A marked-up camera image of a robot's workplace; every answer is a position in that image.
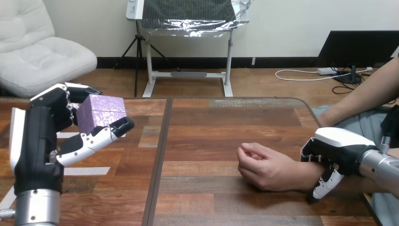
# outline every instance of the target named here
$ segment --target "wood plank surface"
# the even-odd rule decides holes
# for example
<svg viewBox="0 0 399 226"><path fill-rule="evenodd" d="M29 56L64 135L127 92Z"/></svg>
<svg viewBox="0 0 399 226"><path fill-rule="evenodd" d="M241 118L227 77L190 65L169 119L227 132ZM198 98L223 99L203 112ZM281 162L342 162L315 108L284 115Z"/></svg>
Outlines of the wood plank surface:
<svg viewBox="0 0 399 226"><path fill-rule="evenodd" d="M160 194L155 214L214 214L213 194Z"/></svg>
<svg viewBox="0 0 399 226"><path fill-rule="evenodd" d="M0 98L0 129L10 123L11 108L24 105L27 103L2 102ZM125 100L127 115L135 122L135 128L126 137L70 166L110 169L107 175L64 177L61 225L142 224L165 106L165 99ZM0 137L0 200L15 181L9 166L8 130ZM78 127L65 131L76 132ZM2 220L0 224L14 225L14 220Z"/></svg>
<svg viewBox="0 0 399 226"><path fill-rule="evenodd" d="M335 192L308 205L305 193L263 192L238 172L241 143L257 142L298 161L316 129L296 99L174 99L148 226L374 225L359 194Z"/></svg>
<svg viewBox="0 0 399 226"><path fill-rule="evenodd" d="M323 226L319 216L262 216L221 214L158 215L154 226Z"/></svg>

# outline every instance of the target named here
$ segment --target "white wall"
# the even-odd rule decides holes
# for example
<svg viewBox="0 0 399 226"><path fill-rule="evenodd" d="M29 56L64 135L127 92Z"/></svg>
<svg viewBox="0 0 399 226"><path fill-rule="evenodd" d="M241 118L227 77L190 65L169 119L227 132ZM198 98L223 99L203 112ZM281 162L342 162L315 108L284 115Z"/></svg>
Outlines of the white wall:
<svg viewBox="0 0 399 226"><path fill-rule="evenodd" d="M43 1L56 36L99 57L121 56L134 38L135 24L125 17L127 0ZM233 56L316 57L330 30L399 30L398 9L399 0L255 0L251 22L234 33ZM169 57L224 57L227 38L158 36L152 44ZM128 56L135 54L134 46Z"/></svg>

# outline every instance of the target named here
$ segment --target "white cushion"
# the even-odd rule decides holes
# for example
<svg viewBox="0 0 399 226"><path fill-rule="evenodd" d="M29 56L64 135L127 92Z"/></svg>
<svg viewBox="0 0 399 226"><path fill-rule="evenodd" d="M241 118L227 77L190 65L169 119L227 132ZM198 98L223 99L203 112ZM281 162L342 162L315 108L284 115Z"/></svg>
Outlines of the white cushion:
<svg viewBox="0 0 399 226"><path fill-rule="evenodd" d="M19 97L94 70L97 58L80 44L56 37L9 53L0 53L0 86Z"/></svg>
<svg viewBox="0 0 399 226"><path fill-rule="evenodd" d="M7 53L54 36L42 0L0 0L0 53Z"/></svg>

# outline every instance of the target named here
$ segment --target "purple cube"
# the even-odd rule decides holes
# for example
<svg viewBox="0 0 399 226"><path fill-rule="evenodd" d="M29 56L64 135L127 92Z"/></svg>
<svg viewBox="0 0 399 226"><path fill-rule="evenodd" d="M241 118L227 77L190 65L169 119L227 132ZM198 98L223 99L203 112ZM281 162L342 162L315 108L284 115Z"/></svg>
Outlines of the purple cube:
<svg viewBox="0 0 399 226"><path fill-rule="evenodd" d="M109 124L126 117L125 104L119 97L89 95L78 112L79 132L88 135L96 126Z"/></svg>

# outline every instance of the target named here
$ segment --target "robotic hand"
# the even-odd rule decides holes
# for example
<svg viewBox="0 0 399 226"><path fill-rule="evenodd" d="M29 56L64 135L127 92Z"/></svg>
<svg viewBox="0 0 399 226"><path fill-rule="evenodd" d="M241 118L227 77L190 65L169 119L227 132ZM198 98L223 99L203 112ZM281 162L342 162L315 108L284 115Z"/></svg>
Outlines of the robotic hand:
<svg viewBox="0 0 399 226"><path fill-rule="evenodd" d="M57 144L56 133L73 123L76 109L89 94L88 86L57 84L31 99L28 110L13 108L10 165L15 175L16 210L0 210L0 218L15 217L15 225L59 225L64 167L79 162L134 127L128 117L95 127Z"/></svg>
<svg viewBox="0 0 399 226"><path fill-rule="evenodd" d="M302 148L301 161L327 166L308 197L313 203L323 198L344 176L357 174L375 181L399 197L399 159L382 153L374 142L340 128L320 128Z"/></svg>

